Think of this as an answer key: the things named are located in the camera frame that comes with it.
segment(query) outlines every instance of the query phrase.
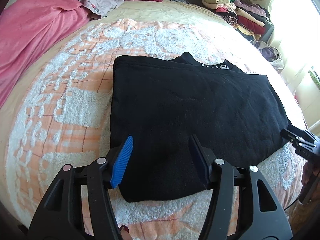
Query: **black cable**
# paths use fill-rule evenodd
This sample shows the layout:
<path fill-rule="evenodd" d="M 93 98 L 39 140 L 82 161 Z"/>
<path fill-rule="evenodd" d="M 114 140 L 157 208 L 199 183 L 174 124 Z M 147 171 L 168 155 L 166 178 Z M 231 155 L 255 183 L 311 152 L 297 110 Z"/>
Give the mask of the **black cable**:
<path fill-rule="evenodd" d="M 301 195 L 301 192 L 300 192 L 299 196 L 297 197 L 297 199 L 296 199 L 295 201 L 293 201 L 289 206 L 287 206 L 287 207 L 284 209 L 284 211 L 286 211 L 286 210 L 287 210 L 288 208 L 290 208 L 294 203 L 296 203 L 297 200 L 299 200 L 300 195 Z"/>

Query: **bedspread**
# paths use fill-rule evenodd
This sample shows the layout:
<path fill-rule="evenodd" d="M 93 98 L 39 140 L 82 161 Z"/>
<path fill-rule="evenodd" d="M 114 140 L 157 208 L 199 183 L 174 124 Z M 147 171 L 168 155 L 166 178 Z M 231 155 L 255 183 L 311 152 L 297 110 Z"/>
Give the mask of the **bedspread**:
<path fill-rule="evenodd" d="M 291 122 L 304 128 L 299 107 L 272 66 L 229 26 L 212 29 L 169 22 L 118 20 L 82 30 L 44 66 L 19 107 L 6 155 L 10 201 L 26 226 L 63 164 L 88 165 L 109 150 L 112 66 L 120 55 L 172 59 L 185 51 L 206 64 L 228 59 L 246 73 L 266 74 Z M 301 189 L 304 161 L 289 144 L 258 165 L 287 206 Z M 110 190 L 119 225 L 134 239 L 196 239 L 204 223 L 211 191 L 172 201 L 127 203 Z M 234 208 L 238 205 L 235 189 Z M 92 233 L 83 190 L 86 231 Z M 236 226 L 233 212 L 229 232 Z"/>

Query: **bed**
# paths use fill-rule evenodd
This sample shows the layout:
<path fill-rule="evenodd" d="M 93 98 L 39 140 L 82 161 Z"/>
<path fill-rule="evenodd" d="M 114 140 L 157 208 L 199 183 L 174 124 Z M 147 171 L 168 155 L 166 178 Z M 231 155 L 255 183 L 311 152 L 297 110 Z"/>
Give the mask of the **bed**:
<path fill-rule="evenodd" d="M 159 37 L 159 30 L 165 35 Z M 188 44 L 186 33 L 198 43 Z M 306 128 L 281 77 L 222 18 L 192 4 L 125 1 L 50 48 L 28 68 L 0 109 L 0 201 L 6 209 L 28 227 L 63 164 L 87 165 L 108 152 L 115 57 L 172 59 L 182 50 L 206 64 L 227 59 L 246 73 L 267 75 L 292 124 Z M 77 111 L 83 100 L 90 107 Z M 304 163 L 286 144 L 258 165 L 283 207 L 300 193 Z M 211 194 L 127 203 L 116 189 L 110 198 L 118 224 L 127 225 L 134 239 L 196 239 Z M 236 228 L 238 200 L 235 187 L 230 233 Z M 83 209 L 86 231 L 92 233 L 85 188 Z"/>

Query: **fingernail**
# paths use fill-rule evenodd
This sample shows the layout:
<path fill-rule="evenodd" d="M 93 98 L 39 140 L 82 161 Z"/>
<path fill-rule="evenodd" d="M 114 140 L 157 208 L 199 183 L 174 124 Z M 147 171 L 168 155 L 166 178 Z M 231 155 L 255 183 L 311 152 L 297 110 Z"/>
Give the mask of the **fingernail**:
<path fill-rule="evenodd" d="M 127 231 L 129 233 L 129 228 L 127 228 L 125 225 L 122 225 L 119 229 L 120 229 L 120 231 L 124 230 L 124 231 Z"/>

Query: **curtain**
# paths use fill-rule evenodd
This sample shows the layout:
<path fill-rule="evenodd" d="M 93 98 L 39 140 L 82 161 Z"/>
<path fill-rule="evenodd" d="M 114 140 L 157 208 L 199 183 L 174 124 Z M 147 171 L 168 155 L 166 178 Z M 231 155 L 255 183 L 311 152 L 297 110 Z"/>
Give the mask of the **curtain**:
<path fill-rule="evenodd" d="M 275 26 L 268 43 L 281 52 L 281 76 L 294 94 L 319 58 L 320 15 L 311 0 L 271 0 L 268 10 Z"/>

